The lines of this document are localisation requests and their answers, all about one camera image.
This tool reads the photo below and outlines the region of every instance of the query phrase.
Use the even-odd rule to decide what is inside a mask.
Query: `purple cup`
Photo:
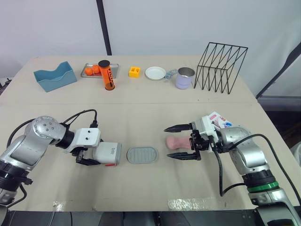
[[[175,86],[179,89],[187,89],[193,80],[195,72],[189,67],[181,67],[178,70]]]

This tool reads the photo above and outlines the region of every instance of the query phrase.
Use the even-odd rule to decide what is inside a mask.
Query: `yellow block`
[[[139,78],[140,76],[140,67],[131,67],[128,72],[128,76],[131,78]]]

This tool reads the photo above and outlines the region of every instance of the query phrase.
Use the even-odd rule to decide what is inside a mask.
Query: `black pole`
[[[97,8],[98,8],[100,24],[102,26],[103,39],[104,39],[105,48],[107,50],[107,55],[112,56],[108,27],[107,27],[107,22],[105,20],[105,14],[104,14],[104,8],[103,8],[103,0],[96,0],[96,3],[97,3]]]
[[[260,98],[262,94],[279,78],[282,73],[294,62],[297,57],[301,55],[301,42],[292,50],[292,52],[288,55],[284,66],[280,69],[280,71],[268,82],[268,84],[263,87],[263,89],[256,95],[256,99]]]

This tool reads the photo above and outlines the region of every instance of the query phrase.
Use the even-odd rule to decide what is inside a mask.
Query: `white plate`
[[[150,80],[158,81],[165,77],[166,71],[162,67],[149,67],[145,70],[145,76]]]

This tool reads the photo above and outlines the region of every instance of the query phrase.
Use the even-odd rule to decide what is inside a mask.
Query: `green ring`
[[[278,185],[279,185],[278,182],[275,181],[275,182],[272,182],[272,183],[269,183],[269,184],[266,184],[266,185],[259,185],[259,186],[256,186],[256,187],[249,187],[248,191],[249,192],[258,192],[258,191],[267,190],[267,189],[277,187]]]

